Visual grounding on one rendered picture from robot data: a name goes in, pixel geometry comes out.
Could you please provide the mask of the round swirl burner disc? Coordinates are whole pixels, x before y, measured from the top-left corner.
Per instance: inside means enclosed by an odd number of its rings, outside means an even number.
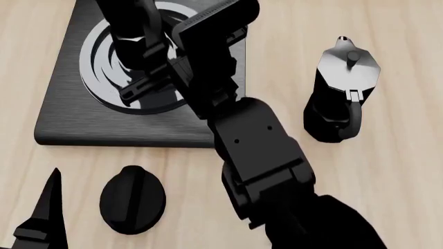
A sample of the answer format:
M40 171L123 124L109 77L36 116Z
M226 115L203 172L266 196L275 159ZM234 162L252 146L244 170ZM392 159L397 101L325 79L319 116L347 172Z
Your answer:
M165 40L170 39L173 26L189 18L189 15L178 10L160 8L158 2L156 2L156 0L154 0L154 2L161 14L163 24L162 33L165 36ZM81 46L79 70L83 85L102 105L121 113L151 115L178 109L185 105L186 102L176 90L177 103L169 107L139 107L139 105L135 103L133 103L131 107L124 107L120 101L118 88L120 86L126 86L142 76L168 76L164 69L165 63L150 74L144 71L125 68L116 54L114 42L111 38L109 22L107 22L103 16L102 20L100 20L86 36Z

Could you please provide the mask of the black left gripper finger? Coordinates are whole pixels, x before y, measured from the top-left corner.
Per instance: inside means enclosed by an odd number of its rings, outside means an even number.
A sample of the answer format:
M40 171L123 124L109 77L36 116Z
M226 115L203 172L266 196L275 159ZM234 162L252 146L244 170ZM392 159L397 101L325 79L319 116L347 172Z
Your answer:
M69 249L62 209L62 176L54 169L32 215L17 226L12 249Z

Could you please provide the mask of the silver-lidded black moka pot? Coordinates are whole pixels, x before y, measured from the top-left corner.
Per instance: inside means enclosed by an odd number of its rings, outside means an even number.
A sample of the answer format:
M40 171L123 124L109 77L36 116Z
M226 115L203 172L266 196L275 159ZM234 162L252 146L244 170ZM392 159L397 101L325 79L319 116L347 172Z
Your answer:
M319 142L338 143L357 136L362 106L374 90L381 72L369 51L348 37L338 37L323 51L314 89L303 111L306 132Z

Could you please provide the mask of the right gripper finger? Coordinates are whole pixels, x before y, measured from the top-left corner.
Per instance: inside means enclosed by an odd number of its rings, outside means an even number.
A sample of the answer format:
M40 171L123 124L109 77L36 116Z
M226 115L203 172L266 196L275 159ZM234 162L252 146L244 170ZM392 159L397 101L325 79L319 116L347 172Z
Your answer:
M169 107L177 103L176 89L169 76L142 76L118 88L124 107Z
M143 53L143 59L159 57L160 59L176 59L177 58L177 45L170 39L155 43L150 46L145 53Z

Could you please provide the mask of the black round stove knob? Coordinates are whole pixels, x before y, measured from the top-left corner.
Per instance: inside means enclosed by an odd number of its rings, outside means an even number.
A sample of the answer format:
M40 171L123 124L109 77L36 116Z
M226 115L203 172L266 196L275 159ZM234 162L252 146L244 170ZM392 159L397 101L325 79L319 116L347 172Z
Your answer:
M104 222L115 232L136 235L160 221L166 194L160 180L138 165L128 165L104 186L99 208Z

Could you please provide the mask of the all-black moka pot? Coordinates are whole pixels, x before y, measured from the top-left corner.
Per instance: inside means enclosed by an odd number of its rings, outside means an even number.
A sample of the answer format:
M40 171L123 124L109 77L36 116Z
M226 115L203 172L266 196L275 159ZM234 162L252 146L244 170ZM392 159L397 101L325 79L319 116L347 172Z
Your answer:
M96 0L109 22L111 38L118 59L125 68L150 74L161 67L165 59L143 59L143 53L160 41L162 18L154 0Z

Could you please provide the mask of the black square stove plate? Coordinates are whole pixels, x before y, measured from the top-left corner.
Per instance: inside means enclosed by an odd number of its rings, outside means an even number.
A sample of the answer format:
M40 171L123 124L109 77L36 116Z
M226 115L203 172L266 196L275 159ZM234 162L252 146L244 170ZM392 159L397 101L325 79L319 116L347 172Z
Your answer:
M80 77L80 49L103 16L77 0L35 125L40 145L211 148L213 134L185 103L165 113L131 115L97 101Z

